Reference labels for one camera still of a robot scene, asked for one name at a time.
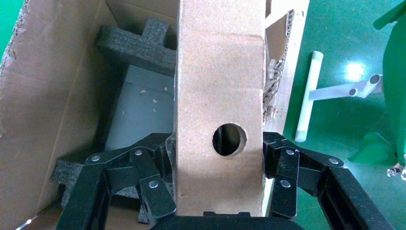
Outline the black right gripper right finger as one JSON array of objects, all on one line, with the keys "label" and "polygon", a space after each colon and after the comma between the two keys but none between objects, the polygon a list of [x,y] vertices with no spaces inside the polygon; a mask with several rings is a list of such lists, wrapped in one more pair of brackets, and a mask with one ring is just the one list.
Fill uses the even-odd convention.
[{"label": "black right gripper right finger", "polygon": [[277,132],[263,132],[265,175],[273,179],[266,215],[293,221],[297,190],[315,197],[332,230],[392,230],[341,159],[303,149]]}]

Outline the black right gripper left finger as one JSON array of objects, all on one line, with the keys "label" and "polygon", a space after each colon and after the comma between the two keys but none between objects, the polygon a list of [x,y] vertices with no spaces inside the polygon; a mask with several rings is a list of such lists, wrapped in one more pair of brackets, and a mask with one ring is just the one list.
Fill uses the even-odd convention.
[{"label": "black right gripper left finger", "polygon": [[167,187],[172,172],[169,139],[169,133],[152,133],[129,147],[58,160],[55,181],[66,188],[57,229],[104,229],[112,197],[123,190],[140,202],[150,227],[174,215],[176,205]]}]

